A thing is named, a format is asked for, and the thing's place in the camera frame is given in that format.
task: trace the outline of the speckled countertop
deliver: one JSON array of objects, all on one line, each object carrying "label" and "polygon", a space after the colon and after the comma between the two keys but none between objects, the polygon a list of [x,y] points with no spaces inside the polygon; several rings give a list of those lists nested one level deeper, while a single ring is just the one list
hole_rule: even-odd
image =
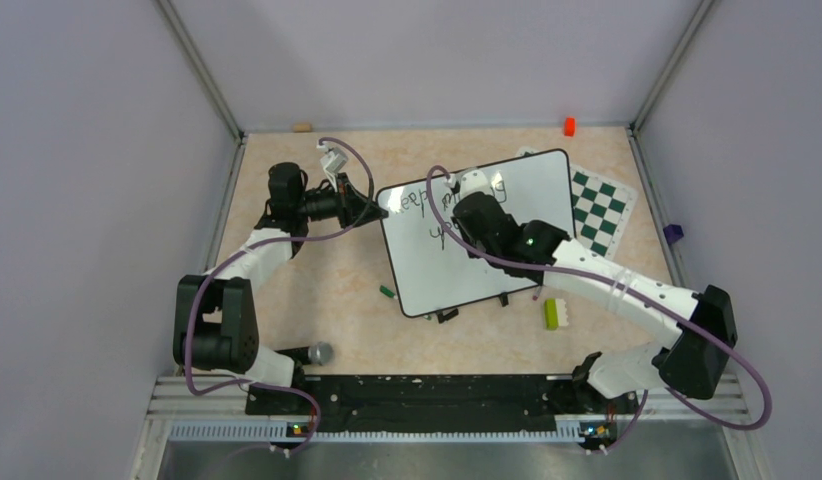
[{"label": "speckled countertop", "polygon": [[[337,133],[280,133],[249,136],[237,180],[220,259],[248,237],[268,197],[267,170],[296,162],[321,179],[319,137],[350,143],[368,161],[376,189],[425,176],[440,163],[449,169],[512,158],[518,148],[562,148],[570,161],[623,182],[639,193],[614,261],[669,282],[658,237],[622,127],[582,127],[573,138],[560,129],[401,130]],[[346,171],[366,193],[366,176],[350,155]],[[335,220],[311,223],[311,235],[336,231]],[[303,246],[255,299],[261,343],[274,349],[330,342],[332,364],[322,373],[460,374],[565,373],[597,350],[624,350],[650,336],[578,297],[544,289],[543,298],[565,298],[570,326],[543,328],[542,301],[530,291],[512,294],[511,304],[486,300],[461,307],[445,323],[409,319],[399,303],[379,293],[393,288],[390,263],[378,222],[347,235]]]}]

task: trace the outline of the chess board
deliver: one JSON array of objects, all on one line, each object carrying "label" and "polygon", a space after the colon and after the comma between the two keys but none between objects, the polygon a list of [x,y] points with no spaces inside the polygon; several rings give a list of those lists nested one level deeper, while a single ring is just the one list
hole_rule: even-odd
[{"label": "chess board", "polygon": [[[538,151],[523,147],[517,155]],[[572,163],[570,180],[577,240],[591,251],[613,259],[638,200],[638,193],[628,185]]]}]

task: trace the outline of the whiteboard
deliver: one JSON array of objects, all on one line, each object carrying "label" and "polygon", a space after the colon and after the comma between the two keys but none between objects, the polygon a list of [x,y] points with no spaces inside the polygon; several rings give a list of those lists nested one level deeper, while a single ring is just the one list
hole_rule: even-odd
[{"label": "whiteboard", "polygon": [[[485,173],[491,193],[518,224],[543,220],[575,237],[570,160],[564,150],[476,168]],[[441,178],[432,181],[432,192],[441,216],[450,222],[460,198]],[[447,310],[535,285],[510,277],[482,259],[471,259],[444,234],[430,211],[425,179],[383,188],[377,200],[388,211],[381,221],[382,232],[405,316]],[[457,227],[451,228],[458,233]]]}]

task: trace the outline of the white wall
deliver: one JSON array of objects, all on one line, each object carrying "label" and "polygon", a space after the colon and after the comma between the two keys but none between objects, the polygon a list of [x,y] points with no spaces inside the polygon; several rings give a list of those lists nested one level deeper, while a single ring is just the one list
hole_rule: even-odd
[{"label": "white wall", "polygon": [[241,127],[628,122],[698,0],[175,0]]},{"label": "white wall", "polygon": [[0,478],[125,478],[233,146],[151,1],[0,3]]},{"label": "white wall", "polygon": [[822,0],[722,2],[643,141],[686,265],[732,294],[773,389],[777,478],[822,478]]}]

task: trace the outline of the orange block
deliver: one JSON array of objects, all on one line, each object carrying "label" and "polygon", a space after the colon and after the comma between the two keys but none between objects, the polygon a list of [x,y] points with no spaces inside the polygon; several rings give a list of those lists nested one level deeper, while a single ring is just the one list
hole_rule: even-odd
[{"label": "orange block", "polygon": [[572,137],[576,135],[576,119],[574,117],[567,117],[564,120],[564,136]]}]

